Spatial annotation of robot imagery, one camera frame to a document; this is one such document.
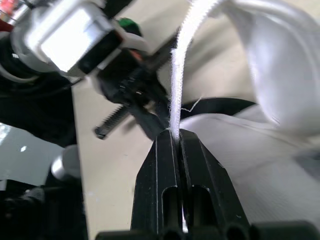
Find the green component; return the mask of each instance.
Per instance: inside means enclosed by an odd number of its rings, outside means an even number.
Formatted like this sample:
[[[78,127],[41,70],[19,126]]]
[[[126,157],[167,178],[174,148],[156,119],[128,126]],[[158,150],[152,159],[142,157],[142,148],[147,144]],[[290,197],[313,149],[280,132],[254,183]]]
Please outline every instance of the green component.
[[[136,24],[133,20],[130,18],[121,18],[118,23],[122,28],[128,27],[130,25],[136,25],[138,27],[138,24]]]
[[[142,37],[139,25],[136,24],[130,18],[121,18],[118,20],[120,27],[122,27],[127,33],[135,34]]]

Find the gray floor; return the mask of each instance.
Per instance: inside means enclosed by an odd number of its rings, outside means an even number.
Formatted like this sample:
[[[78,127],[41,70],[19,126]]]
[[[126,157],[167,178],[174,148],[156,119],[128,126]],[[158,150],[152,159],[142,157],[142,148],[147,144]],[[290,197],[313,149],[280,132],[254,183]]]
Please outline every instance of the gray floor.
[[[0,180],[41,185],[62,150],[27,131],[0,123]]]

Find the white cloth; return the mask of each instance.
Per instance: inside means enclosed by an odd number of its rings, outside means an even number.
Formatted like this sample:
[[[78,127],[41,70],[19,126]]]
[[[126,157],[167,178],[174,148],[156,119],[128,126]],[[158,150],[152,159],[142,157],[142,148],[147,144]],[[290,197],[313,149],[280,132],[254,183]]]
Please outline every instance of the white cloth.
[[[258,105],[181,121],[226,168],[251,223],[307,220],[320,229],[320,147],[276,131]]]

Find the red component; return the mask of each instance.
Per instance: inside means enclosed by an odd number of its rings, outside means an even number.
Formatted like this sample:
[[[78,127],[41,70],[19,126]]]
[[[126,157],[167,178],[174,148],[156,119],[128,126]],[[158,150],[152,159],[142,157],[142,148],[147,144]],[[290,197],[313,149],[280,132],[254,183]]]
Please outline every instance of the red component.
[[[16,6],[16,0],[2,0],[0,2],[0,9],[4,13],[8,15],[12,15],[13,10],[15,9]]]
[[[12,29],[14,29],[14,26],[0,19],[0,32],[11,32]]]

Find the white table surface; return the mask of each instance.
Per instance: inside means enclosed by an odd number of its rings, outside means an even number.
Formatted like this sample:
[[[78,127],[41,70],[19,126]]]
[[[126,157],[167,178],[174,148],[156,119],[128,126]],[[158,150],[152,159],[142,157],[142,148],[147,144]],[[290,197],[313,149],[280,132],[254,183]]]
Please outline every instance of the white table surface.
[[[315,17],[319,0],[290,0]],[[152,50],[181,24],[186,0],[136,0],[121,17],[136,21]],[[158,73],[169,89],[170,66]],[[247,62],[237,34],[228,19],[208,19],[196,33],[184,76],[183,101],[229,96],[254,100]],[[100,231],[128,230],[131,224],[136,175],[152,142],[129,117],[106,140],[93,128],[117,107],[94,92],[87,82],[73,89],[77,138],[90,239]]]

